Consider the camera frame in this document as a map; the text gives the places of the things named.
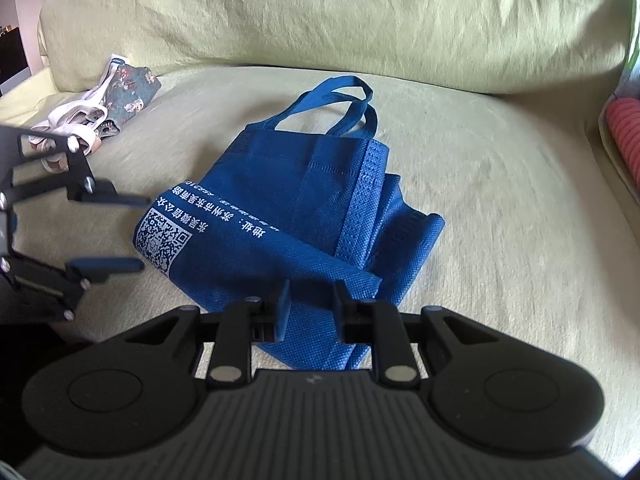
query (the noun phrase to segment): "dark furniture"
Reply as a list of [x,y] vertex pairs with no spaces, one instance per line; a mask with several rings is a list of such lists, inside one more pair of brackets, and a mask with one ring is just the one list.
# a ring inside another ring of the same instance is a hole
[[0,36],[0,85],[27,67],[20,29],[14,28]]

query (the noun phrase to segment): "blue handle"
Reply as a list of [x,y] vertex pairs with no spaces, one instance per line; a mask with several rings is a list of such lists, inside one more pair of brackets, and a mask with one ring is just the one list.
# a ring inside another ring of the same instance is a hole
[[[362,88],[365,93],[365,98],[358,99],[357,97],[335,91],[351,86]],[[351,102],[344,117],[334,124],[326,134],[338,137],[346,136],[372,139],[378,127],[378,116],[376,115],[375,109],[369,104],[372,97],[373,90],[359,77],[354,75],[331,77],[321,82],[313,90],[303,93],[283,112],[265,121],[248,124],[247,129],[259,128],[262,130],[275,130],[281,121],[293,114],[299,114],[300,112],[306,112],[307,110],[320,108],[329,104]],[[365,119],[363,128],[350,133],[350,130],[360,122],[363,116]]]

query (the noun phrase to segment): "logo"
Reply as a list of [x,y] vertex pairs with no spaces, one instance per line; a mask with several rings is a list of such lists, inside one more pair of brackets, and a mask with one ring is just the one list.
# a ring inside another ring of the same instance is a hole
[[319,383],[320,381],[322,381],[322,377],[320,377],[317,374],[313,374],[311,377],[307,377],[305,379],[305,381],[309,384],[313,384],[314,386],[316,385],[316,383]]

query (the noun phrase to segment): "white cloth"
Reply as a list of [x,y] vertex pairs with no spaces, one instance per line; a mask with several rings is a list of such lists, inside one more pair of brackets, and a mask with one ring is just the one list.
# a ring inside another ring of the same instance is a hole
[[[163,77],[127,135],[91,158],[92,170],[121,192],[153,197],[198,180],[245,124],[331,75],[245,67]],[[407,203],[447,222],[401,309],[442,304],[587,368],[606,396],[590,449],[625,472],[640,449],[640,249],[594,161],[585,115],[553,92],[540,102],[534,95],[505,102],[362,78],[374,90],[376,138],[390,147],[388,170],[402,176]],[[584,108],[597,115],[602,99]],[[322,132],[335,110],[280,127]],[[19,205],[17,249],[57,264],[82,254],[139,256],[131,239],[142,213],[50,194]],[[33,235],[43,232],[51,236]],[[192,302],[148,265],[94,286],[76,321],[58,329],[101,340],[185,303]],[[254,357],[278,365],[259,351]]]

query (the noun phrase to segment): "blue tote bag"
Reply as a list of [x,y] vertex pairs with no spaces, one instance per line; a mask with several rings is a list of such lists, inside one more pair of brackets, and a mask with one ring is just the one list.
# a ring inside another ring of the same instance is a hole
[[[351,86],[364,99],[337,91]],[[385,174],[372,95],[356,76],[327,79],[248,124],[200,182],[163,193],[136,227],[140,253],[210,312],[288,278],[284,341],[260,347],[292,368],[357,368],[368,347],[336,341],[332,283],[398,304],[444,227],[405,204],[400,177]],[[324,135],[276,130],[338,102],[349,108]]]

